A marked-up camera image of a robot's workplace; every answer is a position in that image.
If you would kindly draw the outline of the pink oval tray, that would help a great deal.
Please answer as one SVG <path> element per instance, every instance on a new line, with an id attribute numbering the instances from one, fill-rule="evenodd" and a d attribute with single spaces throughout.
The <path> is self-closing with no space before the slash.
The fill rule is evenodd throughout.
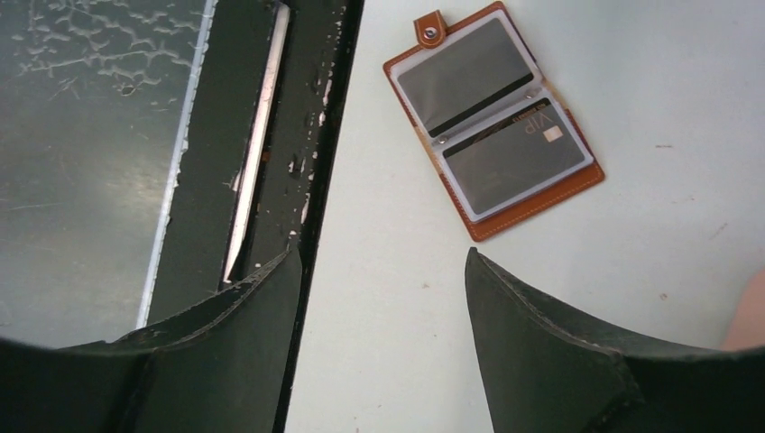
<path id="1" fill-rule="evenodd" d="M 744 290 L 721 349 L 736 351 L 758 346 L 764 346 L 764 270 Z"/>

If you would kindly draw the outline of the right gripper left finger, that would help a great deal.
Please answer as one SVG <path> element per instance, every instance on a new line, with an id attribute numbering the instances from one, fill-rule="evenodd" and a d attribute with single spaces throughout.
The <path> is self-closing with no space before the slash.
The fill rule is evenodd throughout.
<path id="1" fill-rule="evenodd" d="M 270 432 L 300 298 L 286 251 L 112 343 L 1 344 L 4 432 Z"/>

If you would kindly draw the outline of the brown leather card holder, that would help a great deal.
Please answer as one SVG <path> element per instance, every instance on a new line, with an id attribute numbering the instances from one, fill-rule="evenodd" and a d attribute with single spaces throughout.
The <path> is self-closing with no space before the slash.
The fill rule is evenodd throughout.
<path id="1" fill-rule="evenodd" d="M 480 113 L 471 116 L 465 122 L 459 124 L 444 134 L 441 134 L 437 137 L 428 136 L 428 134 L 422 129 L 415 115 L 410 111 L 408 103 L 405 101 L 405 97 L 398 89 L 398 85 L 395 83 L 392 75 L 392 68 L 402 61 L 419 53 L 420 51 L 432 52 L 435 49 L 444 46 L 446 44 L 447 38 L 455 34 L 457 31 L 497 11 L 503 12 L 508 17 L 511 26 L 518 34 L 519 41 L 517 44 L 521 45 L 529 53 L 532 67 L 537 73 L 536 77 L 527 85 L 517 89 L 512 94 L 495 102 L 491 106 L 488 106 Z M 416 134 L 418 135 L 419 140 L 422 143 L 428 157 L 430 158 L 436 173 L 445 186 L 448 195 L 451 197 L 456 210 L 461 216 L 463 223 L 473 240 L 476 242 L 488 240 L 498 235 L 502 231 L 516 226 L 519 223 L 536 216 L 538 213 L 543 212 L 550 207 L 554 207 L 555 205 L 569 198 L 572 198 L 573 196 L 587 189 L 592 188 L 604 180 L 604 171 L 602 170 L 594 153 L 588 145 L 584 134 L 576 122 L 576 119 L 572 116 L 570 110 L 566 107 L 556 90 L 547 81 L 544 74 L 540 70 L 534 55 L 531 53 L 528 45 L 523 40 L 521 33 L 518 31 L 504 3 L 500 1 L 493 2 L 490 5 L 487 5 L 485 8 L 477 11 L 476 13 L 453 24 L 447 23 L 440 11 L 434 11 L 418 18 L 414 23 L 414 29 L 417 37 L 415 46 L 398 55 L 397 57 L 391 60 L 387 60 L 384 63 L 383 70 L 394 90 L 396 97 L 399 99 L 404 112 L 406 113 Z M 447 178 L 446 164 L 441 158 L 441 152 L 447 147 L 462 141 L 464 136 L 475 134 L 476 132 L 484 129 L 487 125 L 496 122 L 497 119 L 503 118 L 507 113 L 514 114 L 518 111 L 521 111 L 525 107 L 532 105 L 535 100 L 541 97 L 548 97 L 555 103 L 559 104 L 563 111 L 564 117 L 570 120 L 573 124 L 575 137 L 582 139 L 586 149 L 593 155 L 593 164 L 573 175 L 568 176 L 566 179 L 557 182 L 550 188 L 544 189 L 540 193 L 530 198 L 525 198 L 523 201 L 514 204 L 493 216 L 489 216 L 488 218 L 478 222 L 470 221 L 468 214 L 465 211 L 465 207 L 460 204 L 457 197 L 455 183 Z"/>

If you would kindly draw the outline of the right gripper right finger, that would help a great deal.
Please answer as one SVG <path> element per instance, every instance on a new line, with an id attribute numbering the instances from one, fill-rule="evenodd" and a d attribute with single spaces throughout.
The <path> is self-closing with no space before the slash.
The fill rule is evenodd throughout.
<path id="1" fill-rule="evenodd" d="M 466 303 L 497 432 L 761 432 L 764 351 L 681 345 L 596 318 L 476 249 Z"/>

